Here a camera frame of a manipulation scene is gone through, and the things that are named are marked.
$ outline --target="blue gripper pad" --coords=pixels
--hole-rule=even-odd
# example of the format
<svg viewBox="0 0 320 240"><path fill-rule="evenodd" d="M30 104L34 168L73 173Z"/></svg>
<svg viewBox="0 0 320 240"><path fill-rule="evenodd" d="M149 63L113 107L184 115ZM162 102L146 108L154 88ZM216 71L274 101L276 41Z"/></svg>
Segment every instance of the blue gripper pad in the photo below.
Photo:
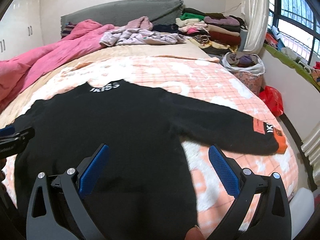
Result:
<svg viewBox="0 0 320 240"><path fill-rule="evenodd" d="M98 178L100 177L104 167L109 159L109 147L104 145L91 161L79 180L79 196L84 199L86 195L91 194Z"/></svg>
<svg viewBox="0 0 320 240"><path fill-rule="evenodd" d="M3 129L0 129L0 137L1 136L8 136L8 135L12 135L15 133L15 129L12 125L7 126Z"/></svg>
<svg viewBox="0 0 320 240"><path fill-rule="evenodd" d="M239 179L215 146L209 148L209 160L228 195L237 198L240 194Z"/></svg>

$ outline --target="white wardrobe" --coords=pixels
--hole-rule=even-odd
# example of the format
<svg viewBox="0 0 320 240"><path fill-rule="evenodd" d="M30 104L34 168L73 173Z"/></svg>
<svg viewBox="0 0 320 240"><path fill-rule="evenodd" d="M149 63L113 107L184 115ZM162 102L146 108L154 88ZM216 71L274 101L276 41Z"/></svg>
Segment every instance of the white wardrobe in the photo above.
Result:
<svg viewBox="0 0 320 240"><path fill-rule="evenodd" d="M13 0L0 21L0 60L40 46L40 0Z"/></svg>

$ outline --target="white curtain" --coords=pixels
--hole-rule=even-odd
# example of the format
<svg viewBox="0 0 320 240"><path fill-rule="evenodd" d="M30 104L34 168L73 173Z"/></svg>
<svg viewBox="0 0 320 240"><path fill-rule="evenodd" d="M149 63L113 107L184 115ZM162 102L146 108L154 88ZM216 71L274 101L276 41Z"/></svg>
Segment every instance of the white curtain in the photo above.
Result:
<svg viewBox="0 0 320 240"><path fill-rule="evenodd" d="M303 140L301 150L308 157L310 165L313 166L313 179L320 186L320 122Z"/></svg>
<svg viewBox="0 0 320 240"><path fill-rule="evenodd" d="M248 26L248 36L244 52L258 54L266 37L269 0L244 0L242 7L244 21Z"/></svg>

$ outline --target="gray headboard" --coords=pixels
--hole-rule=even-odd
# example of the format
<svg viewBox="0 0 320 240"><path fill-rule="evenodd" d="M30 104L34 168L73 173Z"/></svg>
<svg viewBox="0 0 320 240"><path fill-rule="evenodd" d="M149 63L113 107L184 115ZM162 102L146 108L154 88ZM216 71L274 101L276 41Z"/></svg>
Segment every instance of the gray headboard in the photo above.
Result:
<svg viewBox="0 0 320 240"><path fill-rule="evenodd" d="M103 25L126 25L129 21L148 16L154 24L173 24L181 15L183 0L122 0L95 5L61 17L61 29L68 22L77 24L91 19Z"/></svg>

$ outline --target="green window sill cover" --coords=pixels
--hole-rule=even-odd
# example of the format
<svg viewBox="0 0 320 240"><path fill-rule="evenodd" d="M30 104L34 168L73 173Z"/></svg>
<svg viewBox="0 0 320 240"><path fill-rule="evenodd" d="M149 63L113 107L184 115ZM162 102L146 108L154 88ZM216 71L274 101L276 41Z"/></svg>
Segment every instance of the green window sill cover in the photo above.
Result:
<svg viewBox="0 0 320 240"><path fill-rule="evenodd" d="M292 59L290 59L288 56L283 54L282 52L276 50L275 48L263 44L263 47L275 58L279 59L283 64L287 65L289 68L294 68L295 71L302 76L305 80L307 80L310 84L312 84L316 89L320 91L320 86L313 80L312 76L310 76L301 65L294 62Z"/></svg>

